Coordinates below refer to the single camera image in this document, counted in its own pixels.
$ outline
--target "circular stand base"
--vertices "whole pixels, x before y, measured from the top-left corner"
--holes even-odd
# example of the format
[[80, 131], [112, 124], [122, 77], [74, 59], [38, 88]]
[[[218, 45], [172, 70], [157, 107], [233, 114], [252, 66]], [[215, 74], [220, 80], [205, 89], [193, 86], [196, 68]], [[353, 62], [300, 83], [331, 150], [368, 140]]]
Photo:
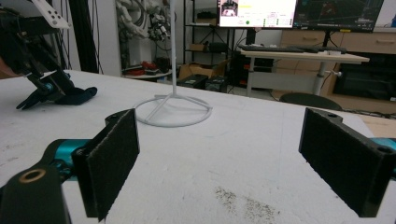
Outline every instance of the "circular stand base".
[[[198, 119], [191, 119], [191, 120], [179, 121], [179, 122], [165, 122], [165, 121], [153, 119], [154, 115], [156, 115], [170, 99], [178, 99], [178, 100], [188, 101], [195, 105], [199, 105], [205, 109], [205, 110], [203, 110], [204, 115]], [[154, 101], [159, 101], [160, 103], [152, 110], [152, 112], [150, 114], [148, 114], [145, 118], [142, 118], [141, 116], [138, 115], [139, 113], [137, 111], [137, 108], [139, 106], [144, 105], [149, 102], [154, 102]], [[202, 122], [205, 119], [210, 117], [210, 115], [212, 113], [212, 109], [213, 109], [212, 106], [210, 106], [208, 103], [206, 103], [203, 100], [200, 100], [200, 99], [197, 99], [194, 97], [181, 96], [181, 95], [177, 95], [174, 93], [170, 93], [168, 95], [156, 95], [152, 99], [137, 103], [136, 105], [134, 105], [134, 108], [136, 109], [136, 118], [140, 122], [148, 124], [148, 125], [152, 125], [152, 126], [166, 127], [166, 128], [184, 127], [184, 126], [189, 126], [192, 124]]]

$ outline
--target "white stand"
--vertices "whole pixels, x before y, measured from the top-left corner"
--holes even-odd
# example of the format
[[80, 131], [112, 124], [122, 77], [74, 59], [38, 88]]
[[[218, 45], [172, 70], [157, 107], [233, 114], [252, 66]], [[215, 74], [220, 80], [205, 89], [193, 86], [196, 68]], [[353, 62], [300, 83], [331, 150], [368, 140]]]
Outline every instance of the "white stand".
[[[138, 108], [139, 106], [151, 102], [151, 101], [158, 101], [161, 100], [161, 102], [154, 108], [154, 110], [146, 117], [146, 118], [141, 118], [138, 116], [138, 111], [137, 111], [137, 115], [136, 118], [137, 120], [139, 120], [142, 123], [146, 123], [149, 125], [153, 125], [153, 126], [158, 126], [158, 127], [169, 127], [169, 128], [174, 128], [174, 127], [183, 127], [183, 126], [188, 126], [188, 125], [192, 125], [192, 124], [196, 124], [199, 122], [204, 121], [205, 119], [209, 118], [210, 114], [212, 113], [212, 109], [213, 107], [210, 106], [208, 103], [206, 103], [203, 100], [194, 98], [194, 97], [188, 97], [188, 96], [182, 96], [182, 95], [178, 95], [177, 94], [177, 90], [176, 90], [176, 40], [175, 40], [175, 1], [176, 0], [171, 0], [171, 44], [172, 44], [172, 85], [173, 85], [173, 92], [169, 93], [168, 95], [156, 95], [154, 96], [153, 99], [149, 99], [146, 101], [143, 101], [141, 103], [138, 103], [136, 105], [134, 105], [134, 108]], [[197, 105], [202, 106], [203, 108], [205, 108], [205, 113], [202, 117], [198, 118], [198, 119], [193, 119], [190, 121], [183, 121], [183, 122], [179, 122], [179, 123], [167, 123], [167, 122], [162, 122], [162, 121], [156, 121], [153, 120], [153, 116], [159, 112], [163, 106], [167, 103], [168, 100], [170, 99], [178, 99], [178, 100], [185, 100]]]

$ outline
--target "drawer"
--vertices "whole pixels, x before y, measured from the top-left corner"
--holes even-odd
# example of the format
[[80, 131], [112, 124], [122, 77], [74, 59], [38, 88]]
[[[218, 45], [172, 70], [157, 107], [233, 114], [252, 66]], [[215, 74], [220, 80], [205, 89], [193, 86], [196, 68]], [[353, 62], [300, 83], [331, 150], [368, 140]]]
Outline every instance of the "drawer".
[[298, 76], [310, 76], [314, 77], [317, 75], [318, 72], [315, 71], [308, 71], [308, 70], [292, 70], [292, 69], [284, 69], [284, 68], [277, 68], [276, 73], [278, 74], [293, 74]]
[[345, 33], [341, 46], [348, 51], [395, 54], [396, 34]]
[[[334, 69], [335, 63], [327, 63], [326, 70]], [[280, 60], [276, 63], [276, 69], [303, 70], [317, 73], [320, 68], [319, 62], [297, 61], [297, 60]]]
[[[319, 45], [321, 46], [324, 40], [325, 32], [323, 31], [282, 31], [282, 38], [280, 45], [282, 47], [288, 45]], [[337, 46], [341, 45], [343, 34], [333, 33], [332, 42]], [[329, 41], [328, 46], [333, 46], [332, 42]]]

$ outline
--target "box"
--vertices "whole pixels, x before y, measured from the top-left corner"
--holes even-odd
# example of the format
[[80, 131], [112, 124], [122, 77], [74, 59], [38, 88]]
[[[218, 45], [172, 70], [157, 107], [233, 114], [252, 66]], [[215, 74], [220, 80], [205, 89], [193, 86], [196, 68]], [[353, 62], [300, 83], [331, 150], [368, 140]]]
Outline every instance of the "box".
[[195, 22], [196, 23], [208, 23], [208, 24], [210, 24], [212, 26], [217, 26], [218, 25], [218, 20], [216, 18], [213, 18], [213, 19], [199, 19], [198, 18]]
[[193, 51], [207, 51], [207, 45], [190, 44], [190, 50], [193, 50]]
[[206, 81], [207, 81], [207, 76], [205, 75], [191, 75], [178, 81], [177, 85], [182, 87], [204, 90]]
[[228, 78], [213, 76], [206, 81], [205, 90], [227, 93]]
[[180, 66], [180, 73], [178, 75], [178, 78], [183, 79], [185, 77], [195, 74], [206, 75], [208, 77], [224, 76], [224, 71], [229, 61], [230, 60], [224, 60], [221, 63], [215, 65], [202, 63], [183, 64]]

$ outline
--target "cardboard box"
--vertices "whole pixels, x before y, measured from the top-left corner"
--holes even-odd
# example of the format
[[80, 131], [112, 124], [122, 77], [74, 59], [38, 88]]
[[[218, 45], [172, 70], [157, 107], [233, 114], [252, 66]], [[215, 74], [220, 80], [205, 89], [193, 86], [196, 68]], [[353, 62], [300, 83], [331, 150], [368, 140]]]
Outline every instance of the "cardboard box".
[[180, 73], [178, 75], [179, 79], [183, 79], [190, 75], [206, 75], [208, 77], [212, 76], [224, 76], [224, 71], [226, 69], [227, 63], [230, 60], [224, 60], [219, 64], [202, 64], [202, 63], [190, 63], [183, 64], [180, 66]]
[[210, 25], [217, 26], [218, 20], [216, 18], [213, 19], [197, 19], [196, 23], [209, 23]]
[[193, 50], [193, 51], [207, 51], [207, 45], [190, 44], [190, 50]]

